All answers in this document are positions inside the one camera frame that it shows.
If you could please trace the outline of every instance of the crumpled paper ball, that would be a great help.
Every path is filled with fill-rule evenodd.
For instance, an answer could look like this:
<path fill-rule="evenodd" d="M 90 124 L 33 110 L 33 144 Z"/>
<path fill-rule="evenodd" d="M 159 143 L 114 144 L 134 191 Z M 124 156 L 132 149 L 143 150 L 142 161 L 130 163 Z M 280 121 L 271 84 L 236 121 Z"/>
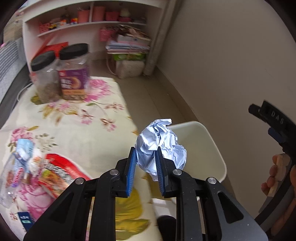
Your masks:
<path fill-rule="evenodd" d="M 157 181 L 155 151 L 160 146 L 163 157 L 172 160 L 177 169 L 183 169 L 186 163 L 186 149 L 177 143 L 177 136 L 167 128 L 171 119 L 155 120 L 138 136 L 135 149 L 137 164 Z"/>

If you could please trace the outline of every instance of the plastic jar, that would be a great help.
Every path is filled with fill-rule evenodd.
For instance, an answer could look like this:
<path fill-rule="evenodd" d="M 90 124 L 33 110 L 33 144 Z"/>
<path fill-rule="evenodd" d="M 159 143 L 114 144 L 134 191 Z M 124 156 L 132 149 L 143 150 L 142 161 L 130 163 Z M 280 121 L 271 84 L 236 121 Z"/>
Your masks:
<path fill-rule="evenodd" d="M 57 63 L 54 51 L 40 54 L 31 61 L 31 80 L 42 103 L 54 102 L 61 98 Z"/>
<path fill-rule="evenodd" d="M 57 67 L 65 100 L 84 100 L 89 82 L 89 46 L 74 44 L 59 52 Z"/>

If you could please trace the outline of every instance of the beige wall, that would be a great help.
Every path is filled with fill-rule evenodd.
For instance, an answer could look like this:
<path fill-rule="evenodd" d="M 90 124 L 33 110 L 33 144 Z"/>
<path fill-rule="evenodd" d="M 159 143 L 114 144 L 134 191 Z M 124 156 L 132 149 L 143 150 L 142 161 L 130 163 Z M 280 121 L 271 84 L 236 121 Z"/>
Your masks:
<path fill-rule="evenodd" d="M 264 0 L 184 0 L 160 56 L 213 136 L 238 200 L 257 215 L 281 148 L 248 107 L 266 99 L 296 122 L 296 43 L 286 26 Z"/>

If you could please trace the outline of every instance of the white plastic bin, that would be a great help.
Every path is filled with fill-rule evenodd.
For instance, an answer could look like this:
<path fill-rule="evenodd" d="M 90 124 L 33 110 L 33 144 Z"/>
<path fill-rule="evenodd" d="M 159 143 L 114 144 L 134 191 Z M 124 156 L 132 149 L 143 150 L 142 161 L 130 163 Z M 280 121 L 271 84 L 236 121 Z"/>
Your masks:
<path fill-rule="evenodd" d="M 168 126 L 178 137 L 178 144 L 187 150 L 184 171 L 194 178 L 214 177 L 222 182 L 226 164 L 205 126 L 197 121 Z"/>

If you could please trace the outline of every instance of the white cable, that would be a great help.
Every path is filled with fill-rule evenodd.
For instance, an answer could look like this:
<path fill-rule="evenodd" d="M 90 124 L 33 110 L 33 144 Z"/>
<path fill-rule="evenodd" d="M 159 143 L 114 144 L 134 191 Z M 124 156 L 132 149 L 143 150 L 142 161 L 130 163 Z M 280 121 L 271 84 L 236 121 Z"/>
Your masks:
<path fill-rule="evenodd" d="M 19 93 L 17 94 L 17 101 L 19 102 L 20 100 L 19 100 L 19 97 L 20 97 L 20 94 L 26 89 L 26 88 L 28 88 L 30 85 L 32 85 L 33 83 L 30 83 L 30 84 L 28 84 L 28 85 L 26 85 L 24 88 L 22 88 L 20 91 L 19 91 Z"/>
<path fill-rule="evenodd" d="M 108 68 L 108 70 L 111 72 L 111 74 L 116 75 L 116 74 L 114 74 L 114 73 L 112 72 L 112 70 L 110 69 L 108 54 L 106 54 L 106 64 L 107 64 L 107 68 Z"/>

